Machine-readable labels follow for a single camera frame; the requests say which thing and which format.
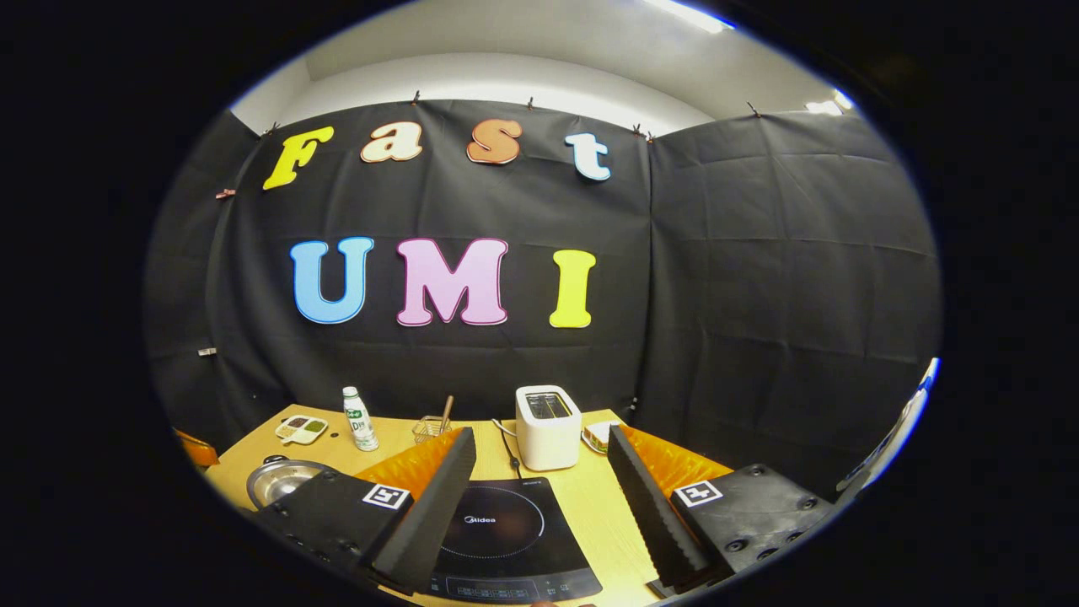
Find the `pink letter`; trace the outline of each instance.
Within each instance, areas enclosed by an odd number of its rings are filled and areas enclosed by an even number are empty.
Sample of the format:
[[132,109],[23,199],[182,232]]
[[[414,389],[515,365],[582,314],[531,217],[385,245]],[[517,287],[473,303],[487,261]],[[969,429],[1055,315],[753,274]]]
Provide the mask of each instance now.
[[468,291],[468,306],[461,320],[470,326],[506,322],[498,294],[498,268],[509,245],[497,238],[476,238],[465,249],[457,268],[450,271],[442,251],[431,238],[411,238],[397,245],[405,257],[405,309],[397,322],[423,327],[432,321],[424,293],[431,295],[443,323],[453,319],[461,298]]

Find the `ceiling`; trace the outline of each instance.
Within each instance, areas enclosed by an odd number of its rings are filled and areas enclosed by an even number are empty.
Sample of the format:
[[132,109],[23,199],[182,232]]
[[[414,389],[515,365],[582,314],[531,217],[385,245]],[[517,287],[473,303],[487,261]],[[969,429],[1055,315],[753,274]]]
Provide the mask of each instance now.
[[720,120],[805,110],[833,88],[737,30],[708,33],[643,0],[418,0],[310,51],[312,80],[421,55],[511,53],[607,71]]

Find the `ceiling light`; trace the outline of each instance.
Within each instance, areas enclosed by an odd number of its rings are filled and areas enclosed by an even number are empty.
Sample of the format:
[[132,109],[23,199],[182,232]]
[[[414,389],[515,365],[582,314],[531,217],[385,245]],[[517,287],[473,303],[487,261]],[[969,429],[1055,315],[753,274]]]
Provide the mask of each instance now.
[[671,2],[671,0],[644,0],[653,6],[658,6],[668,13],[682,17],[683,19],[692,23],[693,25],[704,29],[709,33],[715,33],[718,31],[723,31],[724,29],[734,29],[729,24],[725,24],[720,19],[706,15],[696,9],[691,9],[689,6],[683,6],[678,2]]
[[832,115],[843,115],[843,110],[839,106],[835,105],[835,101],[821,101],[815,104],[809,101],[806,104],[806,109],[812,113],[830,113]]
[[839,104],[839,107],[843,109],[850,109],[855,107],[855,104],[850,102],[850,99],[838,91],[835,92],[835,102]]

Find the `blue letter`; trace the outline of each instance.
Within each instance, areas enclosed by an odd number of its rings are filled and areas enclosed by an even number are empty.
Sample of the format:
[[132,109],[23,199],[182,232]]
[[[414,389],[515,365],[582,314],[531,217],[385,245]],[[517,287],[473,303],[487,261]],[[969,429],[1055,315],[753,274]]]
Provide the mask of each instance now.
[[344,238],[338,250],[344,253],[344,296],[338,301],[323,299],[323,254],[330,249],[325,242],[301,242],[292,247],[289,257],[296,261],[293,291],[296,308],[316,323],[343,323],[359,314],[364,307],[364,266],[367,251],[374,248],[369,237]]
[[573,163],[577,170],[589,179],[602,181],[611,176],[611,169],[600,166],[600,155],[606,154],[606,146],[596,140],[591,133],[566,135],[565,142],[573,146]]

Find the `white toaster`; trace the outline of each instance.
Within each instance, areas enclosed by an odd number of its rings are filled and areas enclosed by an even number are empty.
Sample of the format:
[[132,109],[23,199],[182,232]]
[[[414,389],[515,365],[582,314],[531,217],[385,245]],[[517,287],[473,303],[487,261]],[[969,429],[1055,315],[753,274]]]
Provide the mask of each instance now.
[[570,468],[581,455],[581,411],[558,386],[517,389],[517,447],[536,472]]

